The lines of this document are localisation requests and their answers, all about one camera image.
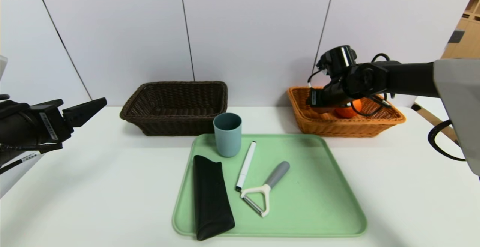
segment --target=marker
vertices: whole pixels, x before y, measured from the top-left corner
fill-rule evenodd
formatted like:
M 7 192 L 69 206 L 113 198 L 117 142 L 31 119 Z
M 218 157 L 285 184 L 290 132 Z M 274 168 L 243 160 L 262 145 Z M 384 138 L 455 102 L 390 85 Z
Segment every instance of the marker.
M 243 166 L 241 167 L 242 170 L 240 170 L 240 175 L 239 179 L 237 181 L 237 186 L 235 187 L 235 191 L 241 192 L 243 184 L 245 183 L 245 179 L 247 179 L 247 173 L 248 173 L 248 168 L 250 167 L 250 163 L 252 163 L 252 158 L 254 157 L 253 153 L 255 152 L 255 147 L 257 146 L 256 141 L 252 141 L 252 144 L 250 144 L 250 148 L 248 148 L 247 151 L 247 156 L 245 157 L 245 160 L 243 161 Z

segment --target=gray handle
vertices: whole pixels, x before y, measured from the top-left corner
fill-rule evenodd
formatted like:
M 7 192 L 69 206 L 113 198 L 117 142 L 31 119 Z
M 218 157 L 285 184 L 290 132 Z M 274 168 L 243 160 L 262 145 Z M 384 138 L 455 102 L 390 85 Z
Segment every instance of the gray handle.
M 285 160 L 276 166 L 275 170 L 270 174 L 268 179 L 265 181 L 265 184 L 268 184 L 271 189 L 277 184 L 277 182 L 285 175 L 285 173 L 290 169 L 290 164 Z

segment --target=green tray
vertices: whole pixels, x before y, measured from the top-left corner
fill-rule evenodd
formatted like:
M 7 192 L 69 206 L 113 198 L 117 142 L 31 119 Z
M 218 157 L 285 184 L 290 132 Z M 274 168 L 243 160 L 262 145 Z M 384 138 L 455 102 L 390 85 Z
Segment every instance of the green tray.
M 243 160 L 257 141 L 244 189 L 257 187 L 286 160 L 290 170 L 270 193 L 270 213 L 260 217 L 235 191 Z M 316 135 L 243 135 L 242 149 L 232 158 L 218 155 L 214 135 L 195 139 L 173 212 L 173 228 L 195 235 L 193 157 L 222 162 L 223 178 L 235 228 L 221 234 L 236 237 L 353 237 L 361 235 L 367 219 L 325 141 Z M 249 197 L 264 208 L 263 196 Z

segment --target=wicker basket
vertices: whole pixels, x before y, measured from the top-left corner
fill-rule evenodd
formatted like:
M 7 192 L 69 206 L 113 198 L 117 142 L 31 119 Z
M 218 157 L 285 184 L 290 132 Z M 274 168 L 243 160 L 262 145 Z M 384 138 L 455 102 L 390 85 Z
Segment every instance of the wicker basket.
M 292 87 L 288 90 L 288 97 L 292 103 L 298 127 L 306 134 L 367 138 L 376 136 L 406 120 L 405 116 L 393 106 L 389 109 L 382 108 L 372 116 L 357 115 L 351 119 L 340 118 L 335 112 L 319 114 L 307 105 L 309 94 L 308 87 Z M 363 113 L 368 114 L 378 107 L 378 104 L 369 98 L 361 100 Z
M 227 96 L 220 81 L 146 83 L 123 106 L 120 118 L 147 136 L 214 133 L 213 119 L 226 112 Z

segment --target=orange fruit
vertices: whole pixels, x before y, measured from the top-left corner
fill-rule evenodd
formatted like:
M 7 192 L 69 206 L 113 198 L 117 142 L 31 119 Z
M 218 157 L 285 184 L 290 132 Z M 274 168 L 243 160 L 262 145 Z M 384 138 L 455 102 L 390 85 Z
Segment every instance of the orange fruit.
M 353 105 L 355 106 L 355 109 L 357 109 L 357 111 L 362 111 L 362 102 L 360 99 L 357 99 L 355 101 L 353 101 Z M 353 111 L 353 108 L 351 106 L 348 106 L 348 107 L 337 107 L 335 109 L 335 112 L 337 114 L 339 114 L 341 117 L 343 118 L 346 118 L 346 119 L 351 119 L 353 117 L 355 117 L 356 115 L 358 115 L 355 111 Z

